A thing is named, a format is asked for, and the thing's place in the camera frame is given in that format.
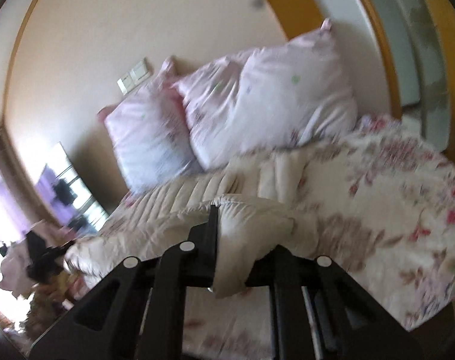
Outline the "floral bed sheet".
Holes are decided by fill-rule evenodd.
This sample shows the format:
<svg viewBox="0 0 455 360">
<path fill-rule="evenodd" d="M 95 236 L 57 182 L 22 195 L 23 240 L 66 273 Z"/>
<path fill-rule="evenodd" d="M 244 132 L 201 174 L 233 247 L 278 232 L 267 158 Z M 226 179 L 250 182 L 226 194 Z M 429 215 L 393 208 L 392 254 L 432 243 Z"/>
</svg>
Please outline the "floral bed sheet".
<svg viewBox="0 0 455 360">
<path fill-rule="evenodd" d="M 159 257 L 217 205 L 228 250 L 223 291 L 189 289 L 184 352 L 200 359 L 270 359 L 267 289 L 242 289 L 247 263 L 283 241 L 302 257 L 326 255 L 420 344 L 441 355 L 455 326 L 455 166 L 387 116 L 298 150 L 233 158 L 211 173 L 129 194 L 96 236 L 78 241 L 65 268 L 95 286 L 124 258 Z"/>
</svg>

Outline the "beige quilted down jacket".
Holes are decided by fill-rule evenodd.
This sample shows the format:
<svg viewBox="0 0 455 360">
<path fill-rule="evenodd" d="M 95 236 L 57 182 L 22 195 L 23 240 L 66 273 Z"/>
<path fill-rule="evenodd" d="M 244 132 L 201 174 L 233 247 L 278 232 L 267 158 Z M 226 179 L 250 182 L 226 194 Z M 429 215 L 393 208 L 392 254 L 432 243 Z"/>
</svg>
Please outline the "beige quilted down jacket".
<svg viewBox="0 0 455 360">
<path fill-rule="evenodd" d="M 278 245 L 309 258 L 319 243 L 317 219 L 297 204 L 307 164 L 305 150 L 232 158 L 214 172 L 180 176 L 144 194 L 128 194 L 96 236 L 80 239 L 65 255 L 65 269 L 96 285 L 124 258 L 160 257 L 185 242 L 218 208 L 219 250 L 214 293 L 228 297 L 245 288 L 255 261 Z"/>
</svg>

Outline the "black framed mirror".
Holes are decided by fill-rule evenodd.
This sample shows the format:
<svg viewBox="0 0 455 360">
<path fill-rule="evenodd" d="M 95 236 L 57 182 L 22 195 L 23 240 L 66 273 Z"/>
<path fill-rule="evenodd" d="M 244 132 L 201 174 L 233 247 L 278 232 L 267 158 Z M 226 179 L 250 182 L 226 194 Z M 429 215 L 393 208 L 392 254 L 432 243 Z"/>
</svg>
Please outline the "black framed mirror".
<svg viewBox="0 0 455 360">
<path fill-rule="evenodd" d="M 54 218 L 78 236 L 98 233 L 108 218 L 60 142 L 48 150 L 47 162 L 34 187 Z"/>
</svg>

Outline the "wooden headboard frame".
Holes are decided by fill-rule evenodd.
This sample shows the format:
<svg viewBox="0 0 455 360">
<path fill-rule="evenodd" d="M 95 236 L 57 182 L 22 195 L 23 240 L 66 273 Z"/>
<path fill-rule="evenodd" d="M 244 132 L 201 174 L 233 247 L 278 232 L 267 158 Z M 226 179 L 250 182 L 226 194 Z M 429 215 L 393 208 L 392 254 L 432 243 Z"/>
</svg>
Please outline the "wooden headboard frame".
<svg viewBox="0 0 455 360">
<path fill-rule="evenodd" d="M 455 0 L 261 0 L 287 38 L 325 18 L 362 113 L 389 113 L 455 163 Z"/>
</svg>

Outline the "floral pink pillow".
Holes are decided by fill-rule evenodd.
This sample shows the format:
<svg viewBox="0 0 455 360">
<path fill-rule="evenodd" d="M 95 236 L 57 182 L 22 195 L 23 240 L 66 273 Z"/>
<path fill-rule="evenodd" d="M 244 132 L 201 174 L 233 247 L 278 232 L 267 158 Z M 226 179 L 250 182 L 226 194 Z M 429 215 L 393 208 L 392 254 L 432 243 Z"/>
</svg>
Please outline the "floral pink pillow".
<svg viewBox="0 0 455 360">
<path fill-rule="evenodd" d="M 358 107 L 331 21 L 281 46 L 226 55 L 173 84 L 205 170 L 236 155 L 351 131 Z"/>
<path fill-rule="evenodd" d="M 183 98 L 171 85 L 178 78 L 167 58 L 158 74 L 121 102 L 102 108 L 119 170 L 128 189 L 141 194 L 177 176 L 203 172 L 190 144 Z"/>
</svg>

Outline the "left floral pink pillow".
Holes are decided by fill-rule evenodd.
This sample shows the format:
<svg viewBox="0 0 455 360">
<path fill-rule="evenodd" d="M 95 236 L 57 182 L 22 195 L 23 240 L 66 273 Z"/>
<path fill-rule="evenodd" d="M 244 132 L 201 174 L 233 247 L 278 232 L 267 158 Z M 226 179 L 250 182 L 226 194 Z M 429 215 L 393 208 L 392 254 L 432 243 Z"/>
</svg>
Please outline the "left floral pink pillow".
<svg viewBox="0 0 455 360">
<path fill-rule="evenodd" d="M 167 58 L 158 74 L 121 102 L 102 108 L 119 170 L 128 189 L 141 194 L 177 176 L 203 172 L 190 144 L 183 98 L 171 85 L 178 78 Z"/>
</svg>

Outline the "white wall switch plate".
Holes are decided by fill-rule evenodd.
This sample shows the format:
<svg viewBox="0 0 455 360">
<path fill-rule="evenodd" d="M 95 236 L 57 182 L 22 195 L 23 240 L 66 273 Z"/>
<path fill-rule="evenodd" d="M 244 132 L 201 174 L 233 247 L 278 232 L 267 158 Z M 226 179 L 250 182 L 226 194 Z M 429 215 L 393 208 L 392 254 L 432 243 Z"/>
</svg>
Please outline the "white wall switch plate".
<svg viewBox="0 0 455 360">
<path fill-rule="evenodd" d="M 150 78 L 152 74 L 153 70 L 147 59 L 143 58 L 117 80 L 117 85 L 121 93 L 127 95 L 139 84 Z"/>
</svg>

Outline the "right floral pink pillow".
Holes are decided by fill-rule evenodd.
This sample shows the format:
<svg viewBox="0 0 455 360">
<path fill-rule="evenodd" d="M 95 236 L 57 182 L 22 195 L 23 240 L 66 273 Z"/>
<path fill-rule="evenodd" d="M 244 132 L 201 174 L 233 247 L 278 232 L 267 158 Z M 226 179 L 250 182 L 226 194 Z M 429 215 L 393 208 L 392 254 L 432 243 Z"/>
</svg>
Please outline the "right floral pink pillow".
<svg viewBox="0 0 455 360">
<path fill-rule="evenodd" d="M 226 55 L 173 84 L 205 170 L 236 155 L 351 131 L 358 107 L 331 21 L 281 46 Z"/>
</svg>

